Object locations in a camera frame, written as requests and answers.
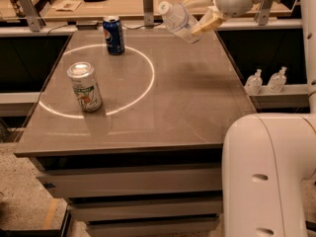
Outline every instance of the paper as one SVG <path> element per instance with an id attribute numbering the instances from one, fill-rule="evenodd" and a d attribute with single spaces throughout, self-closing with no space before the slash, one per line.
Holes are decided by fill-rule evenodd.
<path id="1" fill-rule="evenodd" d="M 58 5 L 56 5 L 56 11 L 70 11 L 74 12 L 78 6 L 81 4 L 81 1 L 71 1 L 71 0 L 64 0 Z"/>

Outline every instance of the white bottle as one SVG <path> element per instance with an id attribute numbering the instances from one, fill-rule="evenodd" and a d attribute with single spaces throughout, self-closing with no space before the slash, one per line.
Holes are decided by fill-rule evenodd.
<path id="1" fill-rule="evenodd" d="M 202 34 L 194 36 L 191 33 L 192 26 L 198 20 L 191 15 L 183 4 L 170 4 L 163 1 L 159 4 L 158 12 L 167 30 L 188 43 L 194 43 L 201 39 Z"/>
<path id="2" fill-rule="evenodd" d="M 280 92 L 286 82 L 285 76 L 286 67 L 282 67 L 278 73 L 273 74 L 268 83 L 268 89 L 272 92 Z"/>
<path id="3" fill-rule="evenodd" d="M 245 90 L 248 95 L 258 95 L 261 86 L 263 85 L 263 79 L 261 78 L 261 69 L 257 69 L 254 75 L 249 76 L 245 84 Z"/>

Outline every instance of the gray tabletop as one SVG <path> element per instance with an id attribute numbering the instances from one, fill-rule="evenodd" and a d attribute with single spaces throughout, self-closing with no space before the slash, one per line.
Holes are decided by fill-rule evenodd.
<path id="1" fill-rule="evenodd" d="M 74 33 L 17 146 L 19 157 L 216 147 L 255 112 L 214 32 L 187 44 L 164 29 L 124 31 L 109 55 L 103 32 Z M 87 61 L 103 106 L 81 111 L 66 71 Z"/>

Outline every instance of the floor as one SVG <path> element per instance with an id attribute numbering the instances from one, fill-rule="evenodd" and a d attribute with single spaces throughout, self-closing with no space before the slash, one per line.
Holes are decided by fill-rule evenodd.
<path id="1" fill-rule="evenodd" d="M 41 186 L 36 179 L 38 170 L 29 159 L 15 157 L 16 145 L 14 142 L 0 143 L 0 229 L 59 229 L 66 209 L 65 201 L 51 197 Z M 303 182 L 302 195 L 307 219 L 316 221 L 314 180 Z M 210 232 L 177 233 L 156 237 L 221 236 L 224 236 L 222 219 L 217 228 Z M 308 233 L 308 237 L 315 236 L 313 232 Z M 85 231 L 85 224 L 71 221 L 67 237 L 89 237 Z"/>

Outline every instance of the soda can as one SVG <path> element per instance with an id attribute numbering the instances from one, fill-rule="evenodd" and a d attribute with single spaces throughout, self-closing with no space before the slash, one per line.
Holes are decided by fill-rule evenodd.
<path id="1" fill-rule="evenodd" d="M 124 53 L 124 38 L 119 16 L 107 16 L 103 21 L 108 53 L 119 55 Z"/>
<path id="2" fill-rule="evenodd" d="M 94 67 L 88 62 L 77 62 L 69 67 L 67 74 L 81 109 L 85 112 L 97 110 L 102 98 Z"/>

